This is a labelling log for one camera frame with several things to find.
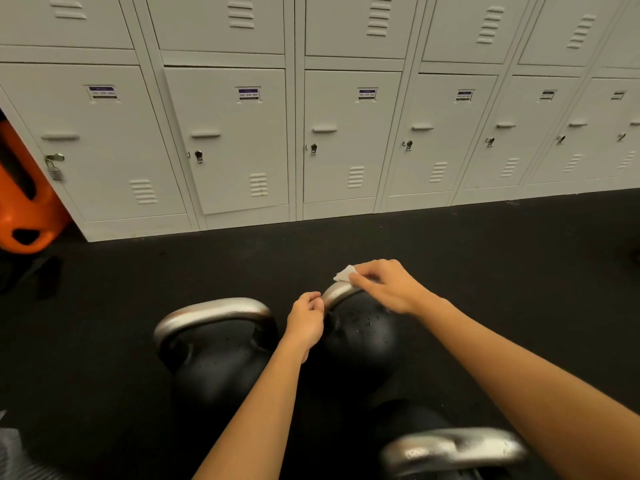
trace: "forearm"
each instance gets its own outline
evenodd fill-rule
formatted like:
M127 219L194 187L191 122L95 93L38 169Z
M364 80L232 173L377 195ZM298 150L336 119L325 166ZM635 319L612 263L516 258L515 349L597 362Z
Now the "forearm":
M420 320L564 478L640 477L640 417L594 387L425 295Z
M193 480L276 480L306 350L285 336Z

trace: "person's left hand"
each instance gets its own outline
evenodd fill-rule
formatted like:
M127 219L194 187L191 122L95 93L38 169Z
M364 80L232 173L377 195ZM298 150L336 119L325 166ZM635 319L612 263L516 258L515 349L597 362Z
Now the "person's left hand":
M282 339L295 342L303 348L304 362L309 355L309 349L322 337L323 330L324 302L320 298L320 291L303 293L293 304Z

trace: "person's right arm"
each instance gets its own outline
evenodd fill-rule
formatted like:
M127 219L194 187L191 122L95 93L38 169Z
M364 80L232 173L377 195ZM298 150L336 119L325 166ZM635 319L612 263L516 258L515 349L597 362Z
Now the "person's right arm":
M640 416L475 322L398 261L355 268L351 284L424 323L562 478L640 479Z

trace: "black floor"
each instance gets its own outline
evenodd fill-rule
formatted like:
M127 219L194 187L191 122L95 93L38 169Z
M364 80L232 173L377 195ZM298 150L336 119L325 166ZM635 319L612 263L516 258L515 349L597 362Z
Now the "black floor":
M638 190L92 244L61 239L52 248L62 263L57 288L50 279L38 290L34 277L0 296L0 410L8 410L0 426L19 428L36 460L79 477L180 478L170 377L151 341L156 323L192 303L248 296L271 307L282 332L300 293L381 257L640 411L635 248ZM459 426L508 427L426 330L411 321L404 328L403 366L372 403L407 397ZM513 473L555 478L535 455Z

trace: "person's left arm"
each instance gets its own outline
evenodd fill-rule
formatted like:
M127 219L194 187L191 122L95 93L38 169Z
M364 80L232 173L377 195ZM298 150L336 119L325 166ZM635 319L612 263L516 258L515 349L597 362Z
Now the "person's left arm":
M240 409L193 480L277 480L296 399L300 365L323 332L320 293L293 304L287 329Z

